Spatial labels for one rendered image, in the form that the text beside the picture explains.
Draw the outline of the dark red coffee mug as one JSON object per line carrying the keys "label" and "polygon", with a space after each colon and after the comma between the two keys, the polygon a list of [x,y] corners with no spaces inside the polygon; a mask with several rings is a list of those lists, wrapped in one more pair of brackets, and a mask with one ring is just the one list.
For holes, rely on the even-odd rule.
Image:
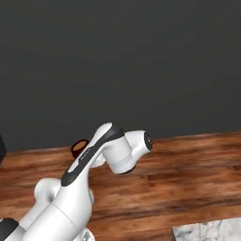
{"label": "dark red coffee mug", "polygon": [[80,139],[75,142],[71,147],[72,157],[76,159],[78,155],[88,146],[87,139]]}

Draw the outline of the black coffee machine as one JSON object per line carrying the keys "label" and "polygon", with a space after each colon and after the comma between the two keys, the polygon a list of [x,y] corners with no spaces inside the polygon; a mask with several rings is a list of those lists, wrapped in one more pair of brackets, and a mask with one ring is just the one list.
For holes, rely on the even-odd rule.
{"label": "black coffee machine", "polygon": [[0,164],[4,160],[6,154],[7,154],[7,148],[6,148],[6,145],[4,143],[2,136],[0,134]]}

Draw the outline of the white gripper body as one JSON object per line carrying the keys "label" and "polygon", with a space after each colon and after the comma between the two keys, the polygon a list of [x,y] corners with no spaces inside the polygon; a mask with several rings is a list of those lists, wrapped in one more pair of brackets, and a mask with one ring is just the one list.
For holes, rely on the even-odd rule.
{"label": "white gripper body", "polygon": [[96,157],[92,163],[91,163],[91,168],[94,169],[94,168],[98,168],[100,166],[102,166],[103,164],[105,163],[105,159],[104,159],[104,156],[102,154],[100,154],[98,157]]}

